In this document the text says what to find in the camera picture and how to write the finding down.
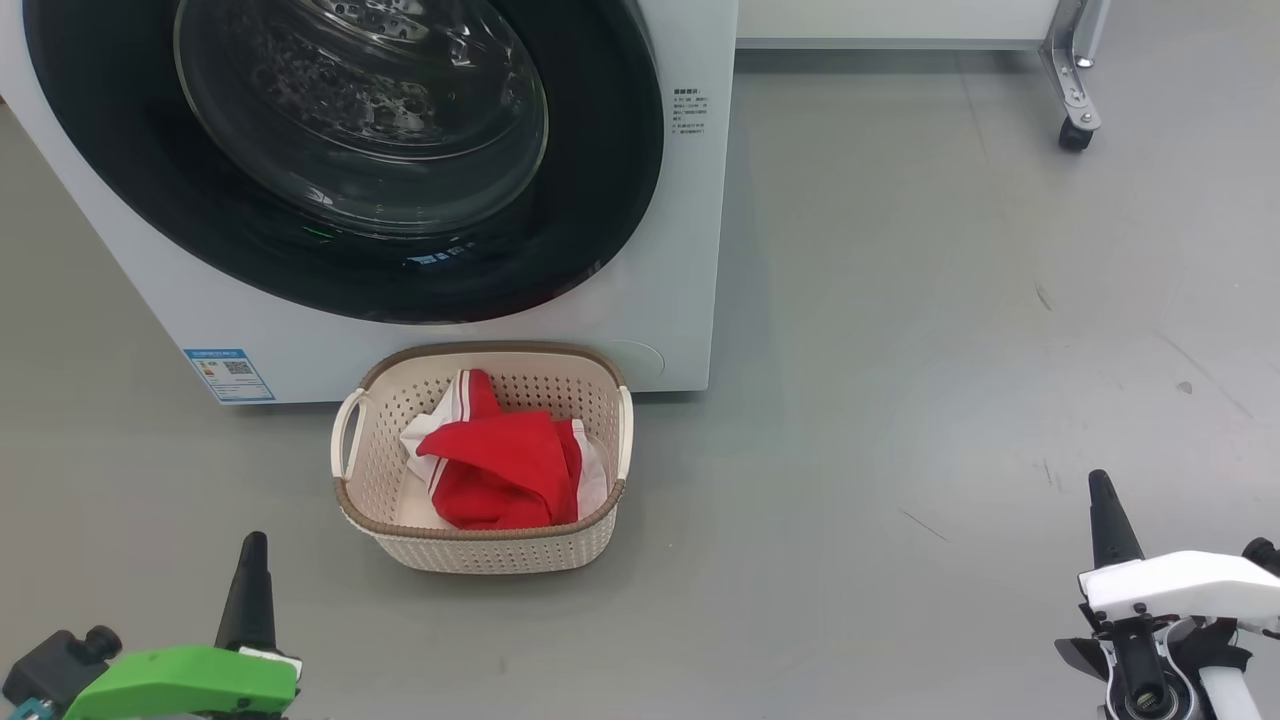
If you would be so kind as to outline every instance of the front-loading washer door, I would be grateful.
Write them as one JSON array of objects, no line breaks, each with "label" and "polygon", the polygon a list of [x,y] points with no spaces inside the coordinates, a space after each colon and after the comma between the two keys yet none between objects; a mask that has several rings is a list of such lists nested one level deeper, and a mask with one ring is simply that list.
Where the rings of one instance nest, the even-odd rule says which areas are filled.
[{"label": "front-loading washer door", "polygon": [[662,165],[626,0],[26,0],[54,114],[173,242],[388,323],[536,306],[627,242]]}]

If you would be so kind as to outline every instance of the basket handle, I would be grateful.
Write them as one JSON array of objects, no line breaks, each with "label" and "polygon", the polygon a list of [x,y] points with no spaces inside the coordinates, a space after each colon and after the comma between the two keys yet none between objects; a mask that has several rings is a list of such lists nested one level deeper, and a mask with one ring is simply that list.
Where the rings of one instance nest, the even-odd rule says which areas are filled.
[{"label": "basket handle", "polygon": [[[342,478],[344,480],[351,479],[351,471],[356,468],[356,454],[351,454],[351,457],[346,457],[347,448],[347,428],[351,427],[351,414],[356,411],[357,407],[364,410],[364,404],[361,400],[365,398],[365,388],[356,388],[355,392],[347,396],[347,400],[342,401],[342,407],[338,409],[338,416],[333,420],[333,434],[329,437],[329,469],[333,471],[333,477]],[[360,430],[364,429],[364,411],[361,411],[360,421],[356,425],[356,446],[360,446]]]},{"label": "basket handle", "polygon": [[627,473],[631,471],[631,442],[635,433],[635,405],[631,404],[631,391],[627,386],[618,387],[618,392],[622,393],[622,400],[620,401],[620,411],[622,414],[622,427],[618,428],[618,479],[626,480]]}]

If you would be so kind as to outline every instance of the floor scuff mark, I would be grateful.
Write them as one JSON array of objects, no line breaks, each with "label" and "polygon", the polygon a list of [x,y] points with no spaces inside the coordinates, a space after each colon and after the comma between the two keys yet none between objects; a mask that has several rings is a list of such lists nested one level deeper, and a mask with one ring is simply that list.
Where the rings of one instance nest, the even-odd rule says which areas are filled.
[{"label": "floor scuff mark", "polygon": [[1041,305],[1043,305],[1046,310],[1050,313],[1053,311],[1053,304],[1048,299],[1048,291],[1046,291],[1044,286],[1041,283],[1036,283],[1036,297],[1041,299]]},{"label": "floor scuff mark", "polygon": [[934,530],[933,528],[931,528],[931,527],[925,525],[924,523],[922,523],[920,519],[916,518],[915,515],[911,515],[910,512],[908,512],[906,510],[902,510],[901,507],[899,507],[897,511],[901,512],[902,515],[906,515],[908,518],[910,518],[916,525],[919,525],[919,527],[924,528],[925,530],[929,530],[931,533],[933,533],[934,536],[937,536],[938,539],[941,539],[943,542],[951,542],[942,533],[940,533],[940,532]]},{"label": "floor scuff mark", "polygon": [[1208,368],[1206,368],[1204,365],[1202,365],[1199,360],[1192,357],[1192,355],[1189,352],[1187,352],[1185,350],[1183,350],[1181,346],[1179,346],[1176,342],[1174,342],[1165,333],[1162,333],[1160,331],[1156,331],[1156,337],[1158,337],[1160,340],[1162,340],[1166,343],[1169,343],[1169,347],[1172,347],[1179,355],[1181,355],[1183,357],[1185,357],[1188,363],[1190,363],[1197,370],[1199,370],[1199,374],[1204,375],[1206,380],[1213,383],[1213,387],[1216,387],[1217,391],[1222,393],[1222,397],[1230,400],[1231,405],[1235,405],[1236,410],[1239,410],[1240,413],[1244,413],[1244,415],[1248,419],[1257,420],[1257,418],[1253,416],[1253,413],[1249,413],[1249,409],[1245,407],[1243,402],[1240,402],[1235,397],[1231,397],[1231,393],[1226,392],[1226,388],[1222,387],[1222,384],[1219,383],[1216,379],[1213,379],[1213,374],[1210,373]]}]

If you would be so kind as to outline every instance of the caster wheel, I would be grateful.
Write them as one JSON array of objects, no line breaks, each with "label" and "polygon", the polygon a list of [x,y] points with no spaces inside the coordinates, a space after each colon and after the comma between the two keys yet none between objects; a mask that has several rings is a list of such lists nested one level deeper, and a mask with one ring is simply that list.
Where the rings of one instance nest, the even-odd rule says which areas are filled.
[{"label": "caster wheel", "polygon": [[1093,140],[1092,129],[1080,129],[1071,124],[1071,118],[1062,120],[1062,131],[1057,133],[1057,146],[1062,150],[1079,152]]}]

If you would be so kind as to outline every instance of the metal cart leg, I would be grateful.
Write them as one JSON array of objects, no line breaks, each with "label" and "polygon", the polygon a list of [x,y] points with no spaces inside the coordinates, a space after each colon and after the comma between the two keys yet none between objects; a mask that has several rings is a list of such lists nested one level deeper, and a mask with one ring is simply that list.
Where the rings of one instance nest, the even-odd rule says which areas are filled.
[{"label": "metal cart leg", "polygon": [[1080,27],[1075,31],[1075,67],[1082,69],[1092,68],[1097,64],[1098,44],[1102,42],[1102,26],[1111,13],[1111,0],[1094,0],[1089,3],[1089,9],[1080,19]]},{"label": "metal cart leg", "polygon": [[1060,0],[1048,36],[1041,45],[1041,59],[1053,79],[1059,97],[1066,108],[1066,120],[1057,143],[1064,150],[1080,151],[1089,146],[1093,131],[1102,127],[1093,100],[1084,91],[1080,73],[1075,69],[1075,32],[1092,3],[1101,0]]}]

